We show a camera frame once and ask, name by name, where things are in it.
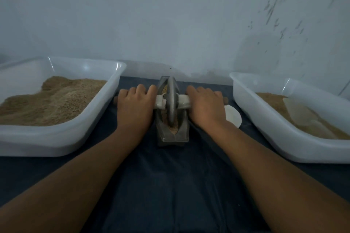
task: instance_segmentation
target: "brown granular material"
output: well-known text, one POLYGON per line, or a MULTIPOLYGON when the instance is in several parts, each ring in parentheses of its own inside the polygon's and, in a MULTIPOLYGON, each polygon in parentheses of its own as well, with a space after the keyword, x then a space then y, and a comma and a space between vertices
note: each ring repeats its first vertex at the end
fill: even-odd
MULTIPOLYGON (((319 132, 318 130, 315 130, 313 127, 309 126, 302 126, 302 125, 296 125, 292 119, 291 116, 288 113, 288 110, 286 108, 286 105, 284 104, 283 98, 286 98, 286 96, 283 95, 276 95, 271 93, 256 93, 260 98, 262 98, 267 104, 269 104, 272 108, 274 108, 279 114, 281 114, 287 121, 289 121, 291 124, 293 124, 296 128, 299 130, 311 134, 315 137, 319 138, 325 138, 324 134, 319 132)), ((327 127, 332 133, 334 133, 339 139, 343 140, 350 140, 350 135, 343 132, 342 130, 336 128, 335 126, 328 123, 326 120, 322 119, 316 112, 311 110, 318 118, 317 120, 321 122, 325 127, 327 127)))
MULTIPOLYGON (((165 85, 163 90, 162 90, 162 94, 167 93, 168 90, 168 85, 165 85)), ((164 122, 164 124, 166 124, 170 130, 170 132, 172 132, 173 134, 176 134, 178 131, 178 121, 177 121, 177 115, 175 115, 175 120, 174 120, 174 124, 172 127, 169 126, 169 122, 168 122, 168 116, 167 116, 167 110, 161 110, 160 114, 162 116, 162 121, 164 122)))
POLYGON ((105 83, 87 78, 50 77, 38 93, 7 98, 0 105, 0 125, 50 126, 72 120, 105 83))

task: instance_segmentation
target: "blue cloth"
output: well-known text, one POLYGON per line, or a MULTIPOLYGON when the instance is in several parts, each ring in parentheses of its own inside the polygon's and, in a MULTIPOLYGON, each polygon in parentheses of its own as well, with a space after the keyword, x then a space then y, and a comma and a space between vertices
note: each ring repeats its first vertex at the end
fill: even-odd
MULTIPOLYGON (((119 88, 157 82, 121 77, 119 88)), ((184 93, 189 83, 178 85, 184 93)), ((273 150, 234 103, 232 86, 192 85, 221 91, 240 112, 240 129, 273 150)), ((116 126, 116 108, 110 104, 86 143, 70 155, 0 157, 0 206, 109 136, 116 126)), ((191 125, 190 142, 184 147, 159 148, 156 141, 153 124, 113 175, 82 232, 269 230, 238 172, 206 133, 191 125)), ((350 201, 350 165, 294 164, 350 201)))

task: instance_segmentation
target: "white wall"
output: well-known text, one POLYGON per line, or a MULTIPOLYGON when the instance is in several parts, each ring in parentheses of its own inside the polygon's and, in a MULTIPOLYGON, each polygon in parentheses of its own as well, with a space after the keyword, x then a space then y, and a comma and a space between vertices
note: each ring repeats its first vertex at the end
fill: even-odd
POLYGON ((339 94, 349 11, 349 0, 0 0, 0 54, 119 59, 130 76, 220 84, 231 71, 281 74, 339 94))

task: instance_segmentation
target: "wooden handle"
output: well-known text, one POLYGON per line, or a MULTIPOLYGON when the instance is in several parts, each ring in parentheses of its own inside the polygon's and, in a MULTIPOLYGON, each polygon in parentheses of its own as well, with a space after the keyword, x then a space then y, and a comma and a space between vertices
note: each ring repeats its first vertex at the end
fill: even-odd
MULTIPOLYGON (((228 104, 229 104, 229 98, 224 97, 224 98, 223 98, 223 101, 224 101, 224 105, 228 105, 228 104)), ((118 104, 118 96, 116 96, 116 97, 113 98, 113 104, 114 104, 114 105, 117 105, 117 104, 118 104)))

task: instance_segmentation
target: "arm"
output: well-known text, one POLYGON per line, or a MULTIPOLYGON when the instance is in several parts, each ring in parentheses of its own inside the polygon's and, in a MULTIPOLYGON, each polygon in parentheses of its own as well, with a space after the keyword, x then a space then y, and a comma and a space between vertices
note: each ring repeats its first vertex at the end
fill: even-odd
POLYGON ((122 161, 151 124, 156 87, 120 90, 118 127, 0 209, 0 232, 80 232, 122 161))
POLYGON ((226 121, 220 92, 187 94, 191 119, 228 155, 273 232, 349 232, 350 204, 226 121))

